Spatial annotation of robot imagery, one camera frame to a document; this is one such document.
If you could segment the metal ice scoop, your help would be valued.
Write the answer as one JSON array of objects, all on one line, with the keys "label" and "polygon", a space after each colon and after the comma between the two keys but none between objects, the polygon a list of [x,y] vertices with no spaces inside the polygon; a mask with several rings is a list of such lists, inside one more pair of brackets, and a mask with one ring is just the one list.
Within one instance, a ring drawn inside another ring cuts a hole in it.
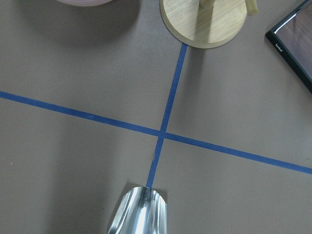
[{"label": "metal ice scoop", "polygon": [[152,188],[132,188],[123,196],[108,233],[167,234],[167,203]]}]

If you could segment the pink bowl with ice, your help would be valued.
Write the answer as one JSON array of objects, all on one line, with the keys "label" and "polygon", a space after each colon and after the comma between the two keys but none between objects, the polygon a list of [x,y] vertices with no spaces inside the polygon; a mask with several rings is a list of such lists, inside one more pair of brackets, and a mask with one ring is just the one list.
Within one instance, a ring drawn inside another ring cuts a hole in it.
[{"label": "pink bowl with ice", "polygon": [[112,0],[58,0],[58,1],[72,6],[92,7],[107,4]]}]

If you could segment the wooden mug tree stand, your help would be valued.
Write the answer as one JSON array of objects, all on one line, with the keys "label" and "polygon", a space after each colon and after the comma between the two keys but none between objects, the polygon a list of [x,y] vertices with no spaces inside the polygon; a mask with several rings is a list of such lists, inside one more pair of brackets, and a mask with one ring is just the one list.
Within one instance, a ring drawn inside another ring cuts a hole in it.
[{"label": "wooden mug tree stand", "polygon": [[255,0],[160,0],[162,20],[182,43],[200,49],[222,46],[258,13]]}]

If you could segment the black tray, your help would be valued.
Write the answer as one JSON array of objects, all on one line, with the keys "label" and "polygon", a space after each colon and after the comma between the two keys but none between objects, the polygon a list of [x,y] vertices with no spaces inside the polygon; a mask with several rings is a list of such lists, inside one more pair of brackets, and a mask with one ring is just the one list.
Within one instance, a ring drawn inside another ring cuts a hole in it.
[{"label": "black tray", "polygon": [[312,90],[312,2],[305,0],[271,28],[266,38]]}]

